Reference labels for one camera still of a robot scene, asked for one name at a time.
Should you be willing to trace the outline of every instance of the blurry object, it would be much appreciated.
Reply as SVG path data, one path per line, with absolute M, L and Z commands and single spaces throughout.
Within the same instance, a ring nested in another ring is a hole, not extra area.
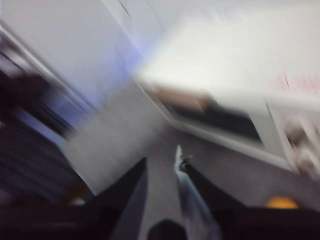
M 275 197 L 270 207 L 249 207 L 211 183 L 192 164 L 181 161 L 178 147 L 174 169 L 187 239 L 197 240 L 291 240 L 319 239 L 320 213 L 297 209 L 288 197 Z M 205 235 L 200 229 L 220 229 L 220 235 Z
M 137 240 L 147 197 L 146 159 L 82 206 L 22 203 L 0 208 L 0 238 Z
M 0 128 L 0 189 L 13 203 L 67 203 L 90 192 L 59 148 L 22 122 L 7 122 Z
M 165 88 L 158 88 L 155 92 L 150 92 L 148 95 L 155 101 L 175 104 L 177 106 L 200 112 L 203 112 L 211 103 L 211 99 L 208 96 L 196 96 Z
M 1 24 L 0 121 L 20 119 L 61 145 L 88 116 L 81 97 Z
M 185 16 L 136 70 L 136 83 L 174 127 L 298 173 L 291 145 L 305 135 L 284 119 L 320 127 L 320 4 L 228 11 L 222 21 L 210 21 L 210 11 Z
M 271 209 L 298 209 L 298 204 L 290 197 L 287 196 L 273 196 L 267 203 L 267 208 Z
M 188 240 L 221 240 L 220 226 L 193 185 L 185 171 L 186 163 L 181 146 L 175 153 L 174 171 L 178 179 L 178 191 L 183 224 Z

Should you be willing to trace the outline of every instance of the floor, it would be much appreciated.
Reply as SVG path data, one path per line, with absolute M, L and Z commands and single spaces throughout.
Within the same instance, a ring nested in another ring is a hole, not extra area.
M 181 222 L 175 150 L 182 145 L 191 163 L 210 181 L 248 206 L 272 195 L 293 197 L 320 211 L 320 184 L 252 157 L 174 129 L 134 84 L 70 137 L 67 158 L 95 193 L 117 180 L 139 159 L 148 158 L 148 199 L 140 239 L 162 219 Z

